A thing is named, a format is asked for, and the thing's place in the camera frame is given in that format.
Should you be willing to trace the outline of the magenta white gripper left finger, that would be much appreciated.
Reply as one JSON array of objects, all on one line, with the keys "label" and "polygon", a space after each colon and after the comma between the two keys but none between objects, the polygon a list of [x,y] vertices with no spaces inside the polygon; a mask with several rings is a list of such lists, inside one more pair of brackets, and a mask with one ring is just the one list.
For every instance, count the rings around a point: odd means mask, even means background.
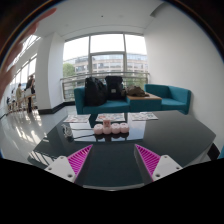
[{"label": "magenta white gripper left finger", "polygon": [[46,168],[46,171],[74,183],[87,161],[92,147],[93,145],[88,145],[68,157],[59,156]]}]

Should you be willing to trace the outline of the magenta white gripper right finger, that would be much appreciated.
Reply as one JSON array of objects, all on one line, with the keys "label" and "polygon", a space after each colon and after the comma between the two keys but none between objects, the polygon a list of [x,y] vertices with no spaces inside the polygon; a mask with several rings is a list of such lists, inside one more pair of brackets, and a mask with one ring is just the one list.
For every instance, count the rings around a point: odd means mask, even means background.
[{"label": "magenta white gripper right finger", "polygon": [[170,156],[160,156],[138,144],[135,145],[134,155],[145,182],[154,182],[182,169]]}]

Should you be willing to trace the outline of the blurred bare hand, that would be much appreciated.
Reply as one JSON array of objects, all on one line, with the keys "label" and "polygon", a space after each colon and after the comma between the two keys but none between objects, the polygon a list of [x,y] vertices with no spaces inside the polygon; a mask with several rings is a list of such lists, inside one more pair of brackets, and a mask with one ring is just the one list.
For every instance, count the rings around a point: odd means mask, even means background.
[{"label": "blurred bare hand", "polygon": [[13,62],[15,57],[22,51],[23,41],[30,37],[38,28],[39,22],[56,12],[56,8],[51,8],[45,11],[37,19],[35,19],[21,34],[21,36],[15,41],[11,49],[9,50],[3,64],[0,66],[0,100],[3,97],[6,87],[13,79],[13,69],[9,68],[9,65]]}]

